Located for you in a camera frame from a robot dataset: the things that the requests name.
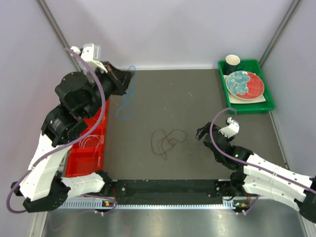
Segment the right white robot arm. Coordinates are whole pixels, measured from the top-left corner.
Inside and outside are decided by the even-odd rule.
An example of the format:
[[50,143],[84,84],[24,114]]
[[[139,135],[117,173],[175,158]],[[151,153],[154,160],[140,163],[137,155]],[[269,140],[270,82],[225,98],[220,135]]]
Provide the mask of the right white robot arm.
[[283,203],[305,219],[316,221],[316,180],[273,164],[258,154],[230,142],[239,132],[233,118],[220,128],[212,122],[197,129],[196,138],[214,154],[215,160],[233,171],[230,188],[234,195],[244,193]]

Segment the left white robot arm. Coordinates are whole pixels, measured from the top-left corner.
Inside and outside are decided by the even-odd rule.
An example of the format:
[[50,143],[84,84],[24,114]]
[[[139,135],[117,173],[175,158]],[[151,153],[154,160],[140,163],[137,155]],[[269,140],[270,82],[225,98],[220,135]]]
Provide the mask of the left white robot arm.
[[92,193],[106,198],[112,191],[112,179],[102,170],[73,178],[59,177],[57,170],[70,148],[94,131],[86,119],[101,118],[106,101],[112,95],[124,95],[135,72],[100,61],[93,44],[73,46],[68,52],[85,71],[66,74],[55,87],[60,103],[42,124],[28,170],[11,184],[10,195],[24,198],[24,212],[53,211],[70,198]]

